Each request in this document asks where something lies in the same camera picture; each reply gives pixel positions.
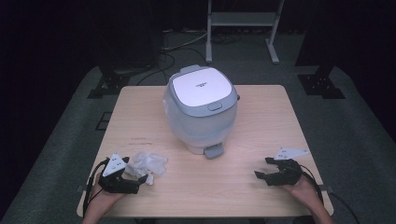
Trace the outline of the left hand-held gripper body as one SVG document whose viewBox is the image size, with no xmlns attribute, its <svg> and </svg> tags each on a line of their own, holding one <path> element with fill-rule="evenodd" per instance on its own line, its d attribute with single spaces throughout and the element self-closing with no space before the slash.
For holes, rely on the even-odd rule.
<svg viewBox="0 0 396 224">
<path fill-rule="evenodd" d="M 118 153 L 113 153 L 101 173 L 99 185 L 110 193 L 136 194 L 140 184 L 138 180 L 125 179 L 127 164 Z"/>
</svg>

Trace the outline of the person's right hand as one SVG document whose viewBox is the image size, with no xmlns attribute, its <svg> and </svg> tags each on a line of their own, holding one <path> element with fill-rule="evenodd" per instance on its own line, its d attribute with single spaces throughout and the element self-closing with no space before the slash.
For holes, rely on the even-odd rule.
<svg viewBox="0 0 396 224">
<path fill-rule="evenodd" d="M 311 181 L 305 177 L 301 176 L 296 184 L 284 185 L 282 189 L 287 191 L 292 197 L 294 197 L 298 202 L 304 205 L 308 209 L 316 208 L 322 205 L 320 198 L 317 195 Z"/>
</svg>

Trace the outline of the person's left hand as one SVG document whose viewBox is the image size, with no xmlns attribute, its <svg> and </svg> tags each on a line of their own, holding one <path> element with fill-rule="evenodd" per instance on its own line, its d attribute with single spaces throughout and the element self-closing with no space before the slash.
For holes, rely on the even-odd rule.
<svg viewBox="0 0 396 224">
<path fill-rule="evenodd" d="M 123 193 L 110 193 L 105 191 L 99 185 L 101 175 L 97 175 L 92 187 L 92 192 L 89 199 L 89 208 L 111 208 L 116 202 L 124 197 Z"/>
</svg>

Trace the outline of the white metal stand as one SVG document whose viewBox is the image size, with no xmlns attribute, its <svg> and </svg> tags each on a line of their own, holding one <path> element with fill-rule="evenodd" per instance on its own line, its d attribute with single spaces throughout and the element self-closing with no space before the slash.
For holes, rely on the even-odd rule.
<svg viewBox="0 0 396 224">
<path fill-rule="evenodd" d="M 286 0 L 278 0 L 277 10 L 274 12 L 213 12 L 212 0 L 207 1 L 205 61 L 211 63 L 212 57 L 212 29 L 214 27 L 270 27 L 271 35 L 265 39 L 273 64 L 279 64 L 274 41 Z"/>
</svg>

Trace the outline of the black floor socket plate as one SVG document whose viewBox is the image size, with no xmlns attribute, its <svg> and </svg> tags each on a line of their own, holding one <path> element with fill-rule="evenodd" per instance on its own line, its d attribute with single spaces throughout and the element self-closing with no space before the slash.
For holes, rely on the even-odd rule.
<svg viewBox="0 0 396 224">
<path fill-rule="evenodd" d="M 95 130 L 96 131 L 105 131 L 110 119 L 111 119 L 112 113 L 111 112 L 104 112 L 99 119 L 99 121 L 96 124 Z"/>
</svg>

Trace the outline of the black stand base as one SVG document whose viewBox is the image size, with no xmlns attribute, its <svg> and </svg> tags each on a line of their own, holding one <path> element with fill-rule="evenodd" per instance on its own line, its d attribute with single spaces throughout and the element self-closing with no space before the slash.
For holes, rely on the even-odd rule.
<svg viewBox="0 0 396 224">
<path fill-rule="evenodd" d="M 318 95 L 323 99 L 344 99 L 345 95 L 333 85 L 330 79 L 332 70 L 332 64 L 320 65 L 314 74 L 298 75 L 305 93 L 307 95 Z"/>
<path fill-rule="evenodd" d="M 130 76 L 120 74 L 111 66 L 100 65 L 101 78 L 97 86 L 90 90 L 88 99 L 100 99 L 105 95 L 118 95 L 121 89 L 128 85 Z"/>
</svg>

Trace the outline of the white pedal trash can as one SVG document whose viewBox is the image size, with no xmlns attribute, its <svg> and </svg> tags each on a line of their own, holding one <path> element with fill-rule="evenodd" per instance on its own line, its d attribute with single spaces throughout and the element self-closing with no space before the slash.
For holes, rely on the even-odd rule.
<svg viewBox="0 0 396 224">
<path fill-rule="evenodd" d="M 219 70 L 199 65 L 182 68 L 178 73 L 172 75 L 165 88 L 166 90 L 174 93 L 184 106 L 192 107 L 216 102 L 230 95 L 232 90 L 236 91 L 232 82 Z M 211 147 L 189 147 L 184 144 L 193 154 L 215 159 L 224 152 L 223 142 Z"/>
</svg>

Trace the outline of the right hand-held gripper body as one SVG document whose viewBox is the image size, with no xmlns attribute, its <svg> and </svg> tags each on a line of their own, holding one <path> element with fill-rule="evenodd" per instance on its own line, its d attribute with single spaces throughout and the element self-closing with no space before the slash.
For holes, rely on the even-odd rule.
<svg viewBox="0 0 396 224">
<path fill-rule="evenodd" d="M 303 156 L 308 152 L 308 149 L 282 147 L 275 156 L 271 157 L 276 161 L 280 161 L 280 164 L 276 165 L 278 172 L 269 174 L 269 178 L 265 180 L 267 185 L 283 186 L 296 184 L 303 171 L 295 158 Z"/>
</svg>

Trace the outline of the white paper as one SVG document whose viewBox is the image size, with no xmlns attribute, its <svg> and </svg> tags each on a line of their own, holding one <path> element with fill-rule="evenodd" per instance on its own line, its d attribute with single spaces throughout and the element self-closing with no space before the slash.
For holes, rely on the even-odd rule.
<svg viewBox="0 0 396 224">
<path fill-rule="evenodd" d="M 156 153 L 139 152 L 133 156 L 133 162 L 135 169 L 149 171 L 155 175 L 164 175 L 168 159 Z"/>
<path fill-rule="evenodd" d="M 147 168 L 136 168 L 136 167 L 133 167 L 132 165 L 128 165 L 125 168 L 125 172 L 129 175 L 136 176 L 138 178 L 146 175 L 147 176 L 146 184 L 152 186 L 154 183 L 154 175 Z"/>
</svg>

